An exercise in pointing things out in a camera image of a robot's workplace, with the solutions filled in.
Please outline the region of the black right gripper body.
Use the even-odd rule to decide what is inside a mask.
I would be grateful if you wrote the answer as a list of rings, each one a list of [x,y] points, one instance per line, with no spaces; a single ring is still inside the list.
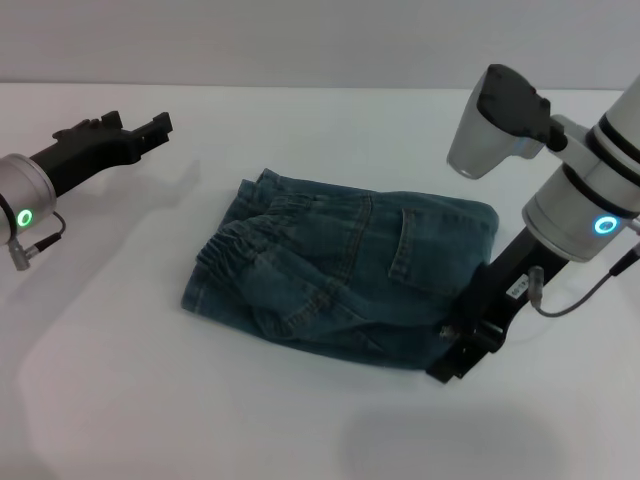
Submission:
[[[478,312],[478,342],[489,352],[505,343],[508,329],[528,303],[529,270],[543,269],[543,284],[567,264],[562,258],[523,229],[483,273]]]

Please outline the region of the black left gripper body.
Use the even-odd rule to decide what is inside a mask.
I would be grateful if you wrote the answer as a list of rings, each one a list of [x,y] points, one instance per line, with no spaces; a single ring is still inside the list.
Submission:
[[[144,127],[133,131],[74,127],[54,135],[56,143],[30,159],[47,175],[57,197],[109,168],[137,163]]]

